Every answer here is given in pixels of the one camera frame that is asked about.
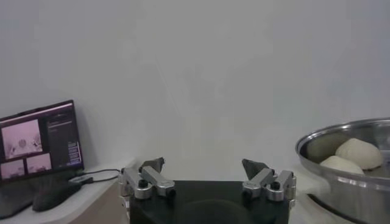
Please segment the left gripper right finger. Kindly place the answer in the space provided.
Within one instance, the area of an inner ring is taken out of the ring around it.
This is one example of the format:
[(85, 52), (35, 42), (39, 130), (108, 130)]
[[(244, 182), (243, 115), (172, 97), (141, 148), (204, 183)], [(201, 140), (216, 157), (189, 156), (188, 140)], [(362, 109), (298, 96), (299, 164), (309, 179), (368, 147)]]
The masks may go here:
[(283, 170), (276, 173), (265, 163), (242, 159), (247, 181), (242, 184), (244, 201), (250, 202), (265, 193), (266, 199), (273, 202), (286, 200), (289, 207), (296, 203), (296, 176), (294, 172)]

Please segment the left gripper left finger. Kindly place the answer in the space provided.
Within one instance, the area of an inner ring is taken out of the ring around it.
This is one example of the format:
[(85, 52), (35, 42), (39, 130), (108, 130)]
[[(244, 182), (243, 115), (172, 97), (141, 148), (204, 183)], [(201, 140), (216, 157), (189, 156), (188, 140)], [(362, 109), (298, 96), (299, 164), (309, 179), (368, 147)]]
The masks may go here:
[(175, 197), (175, 182), (161, 174), (164, 164), (164, 157), (159, 157), (144, 161), (138, 169), (123, 167), (118, 176), (121, 192), (125, 196), (133, 195), (137, 200), (150, 199), (153, 189), (157, 191), (158, 196)]

